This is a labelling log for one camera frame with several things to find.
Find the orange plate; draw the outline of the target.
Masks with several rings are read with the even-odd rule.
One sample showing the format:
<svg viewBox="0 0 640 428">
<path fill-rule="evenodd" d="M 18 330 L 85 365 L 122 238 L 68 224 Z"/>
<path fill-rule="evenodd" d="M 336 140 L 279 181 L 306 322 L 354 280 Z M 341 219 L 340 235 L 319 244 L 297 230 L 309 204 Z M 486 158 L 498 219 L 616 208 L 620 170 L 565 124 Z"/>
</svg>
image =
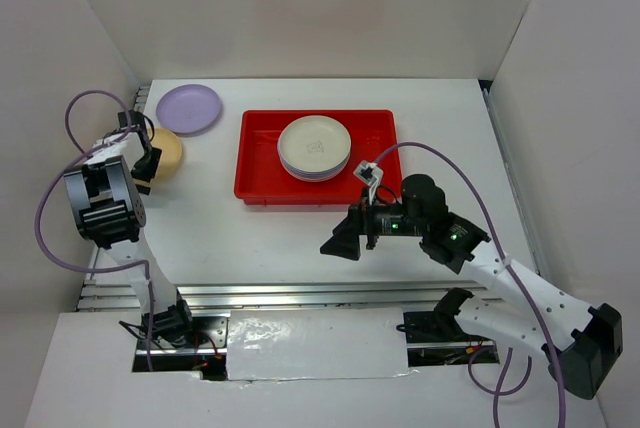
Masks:
<svg viewBox="0 0 640 428">
<path fill-rule="evenodd" d="M 183 147 L 180 139 L 169 130 L 155 128 L 155 137 L 151 142 L 151 147 L 162 150 L 156 177 L 152 182 L 169 180 L 176 174 L 182 163 Z"/>
</svg>

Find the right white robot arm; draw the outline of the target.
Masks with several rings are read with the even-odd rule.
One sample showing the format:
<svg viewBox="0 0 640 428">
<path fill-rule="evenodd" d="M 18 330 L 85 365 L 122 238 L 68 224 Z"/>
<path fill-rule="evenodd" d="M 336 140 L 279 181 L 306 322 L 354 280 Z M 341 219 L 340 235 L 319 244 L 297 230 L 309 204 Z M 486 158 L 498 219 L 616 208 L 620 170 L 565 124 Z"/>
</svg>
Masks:
<svg viewBox="0 0 640 428">
<path fill-rule="evenodd" d="M 323 255 L 356 261 L 381 237 L 416 237 L 434 262 L 474 281 L 508 310 L 454 288 L 437 304 L 435 326 L 450 340 L 463 333 L 502 342 L 545 362 L 554 379 L 581 399 L 595 397 L 623 350 L 621 313 L 567 294 L 532 270 L 498 253 L 497 244 L 453 213 L 444 191 L 424 174 L 401 183 L 401 199 L 377 200 L 366 188 L 320 248 Z"/>
</svg>

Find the cream plate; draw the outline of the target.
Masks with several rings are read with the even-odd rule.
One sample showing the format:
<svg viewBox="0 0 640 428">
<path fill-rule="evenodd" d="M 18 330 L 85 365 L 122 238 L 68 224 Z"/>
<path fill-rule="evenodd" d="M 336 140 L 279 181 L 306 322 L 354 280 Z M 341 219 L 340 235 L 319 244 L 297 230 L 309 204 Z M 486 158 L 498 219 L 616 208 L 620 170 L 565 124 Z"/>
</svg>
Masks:
<svg viewBox="0 0 640 428">
<path fill-rule="evenodd" d="M 322 115 L 301 117 L 281 132 L 277 150 L 283 162 L 299 171 L 325 172 L 350 157 L 351 135 L 339 121 Z"/>
</svg>

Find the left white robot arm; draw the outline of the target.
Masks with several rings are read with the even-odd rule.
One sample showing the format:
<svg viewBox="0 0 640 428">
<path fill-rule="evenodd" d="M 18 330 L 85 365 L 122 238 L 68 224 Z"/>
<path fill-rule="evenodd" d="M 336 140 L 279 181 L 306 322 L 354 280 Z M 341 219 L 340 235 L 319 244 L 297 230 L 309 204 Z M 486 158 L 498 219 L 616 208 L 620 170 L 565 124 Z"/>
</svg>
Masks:
<svg viewBox="0 0 640 428">
<path fill-rule="evenodd" d="M 118 128 L 94 148 L 88 160 L 63 174 L 76 228 L 117 265 L 127 267 L 141 308 L 140 335 L 185 348 L 196 338 L 198 324 L 149 247 L 141 196 L 150 189 L 136 184 L 154 178 L 161 150 L 151 145 L 144 115 L 130 110 L 118 113 Z"/>
</svg>

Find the purple plate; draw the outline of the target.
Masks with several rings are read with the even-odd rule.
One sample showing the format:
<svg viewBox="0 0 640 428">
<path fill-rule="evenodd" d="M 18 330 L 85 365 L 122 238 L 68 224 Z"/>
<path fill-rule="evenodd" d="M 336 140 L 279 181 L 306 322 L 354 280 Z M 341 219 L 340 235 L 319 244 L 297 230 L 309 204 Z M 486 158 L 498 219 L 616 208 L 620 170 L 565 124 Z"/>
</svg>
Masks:
<svg viewBox="0 0 640 428">
<path fill-rule="evenodd" d="M 321 182 L 334 178 L 340 174 L 346 167 L 349 159 L 345 158 L 341 163 L 327 170 L 323 171 L 304 171 L 299 168 L 295 168 L 286 160 L 281 159 L 280 162 L 285 171 L 296 179 L 310 182 Z"/>
<path fill-rule="evenodd" d="M 216 122 L 222 107 L 221 98 L 213 89 L 201 84 L 185 84 L 160 98 L 155 115 L 163 128 L 177 135 L 195 135 Z"/>
</svg>

